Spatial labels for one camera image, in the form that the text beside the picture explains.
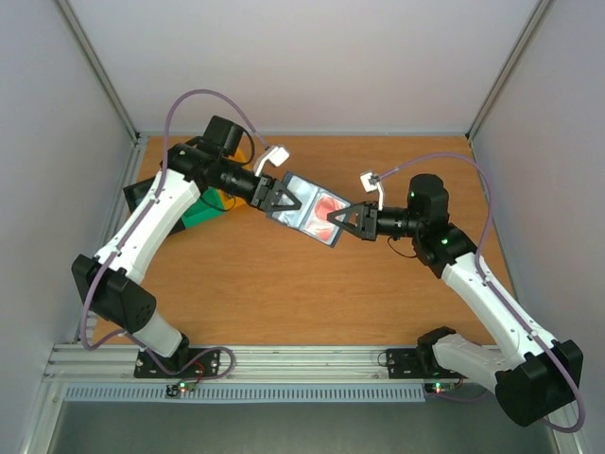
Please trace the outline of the blue card holder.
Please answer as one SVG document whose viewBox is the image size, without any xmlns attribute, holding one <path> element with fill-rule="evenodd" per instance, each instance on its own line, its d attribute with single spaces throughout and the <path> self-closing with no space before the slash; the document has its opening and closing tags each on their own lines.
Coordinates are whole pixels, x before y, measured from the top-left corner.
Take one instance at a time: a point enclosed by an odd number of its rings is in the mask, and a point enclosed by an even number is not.
<svg viewBox="0 0 605 454">
<path fill-rule="evenodd" d="M 336 231 L 331 236 L 331 241 L 324 242 L 307 233 L 305 231 L 305 223 L 307 222 L 314 205 L 321 195 L 332 196 L 337 200 L 342 201 L 345 207 L 351 205 L 351 203 L 327 188 L 316 183 L 312 183 L 311 181 L 306 180 L 300 175 L 292 172 L 287 172 L 282 179 L 282 182 L 302 202 L 302 208 L 298 211 L 268 213 L 267 218 L 274 220 L 289 229 L 310 236 L 325 246 L 334 248 L 341 235 L 341 229 L 336 226 Z"/>
</svg>

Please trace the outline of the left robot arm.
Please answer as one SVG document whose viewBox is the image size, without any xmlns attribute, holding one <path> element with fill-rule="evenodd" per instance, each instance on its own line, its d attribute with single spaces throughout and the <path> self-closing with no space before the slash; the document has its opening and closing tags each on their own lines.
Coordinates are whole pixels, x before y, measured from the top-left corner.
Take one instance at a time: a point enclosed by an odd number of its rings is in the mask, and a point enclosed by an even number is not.
<svg viewBox="0 0 605 454">
<path fill-rule="evenodd" d="M 268 214 L 302 206 L 284 183 L 263 170 L 265 164 L 278 167 L 288 159 L 285 147 L 267 148 L 252 168 L 232 160 L 246 133 L 213 116 L 202 136 L 167 148 L 161 169 L 126 223 L 97 253 L 81 254 L 72 264 L 83 311 L 117 325 L 169 376 L 184 374 L 195 359 L 189 340 L 164 319 L 141 284 L 177 221 L 210 187 Z"/>
</svg>

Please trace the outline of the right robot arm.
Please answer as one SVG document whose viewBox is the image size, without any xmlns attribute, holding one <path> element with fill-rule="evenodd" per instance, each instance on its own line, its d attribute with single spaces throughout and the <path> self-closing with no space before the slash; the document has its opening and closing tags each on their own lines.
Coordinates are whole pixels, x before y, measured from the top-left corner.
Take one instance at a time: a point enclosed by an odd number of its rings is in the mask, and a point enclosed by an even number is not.
<svg viewBox="0 0 605 454">
<path fill-rule="evenodd" d="M 416 257 L 471 308 L 492 336 L 491 350 L 455 330 L 434 329 L 417 341 L 417 362 L 429 375 L 451 370 L 492 393 L 515 424 L 527 427 L 579 403 L 583 354 L 559 341 L 516 302 L 489 270 L 475 243 L 449 219 L 441 178 L 419 174 L 406 207 L 364 201 L 328 214 L 338 228 L 362 240 L 410 239 Z"/>
</svg>

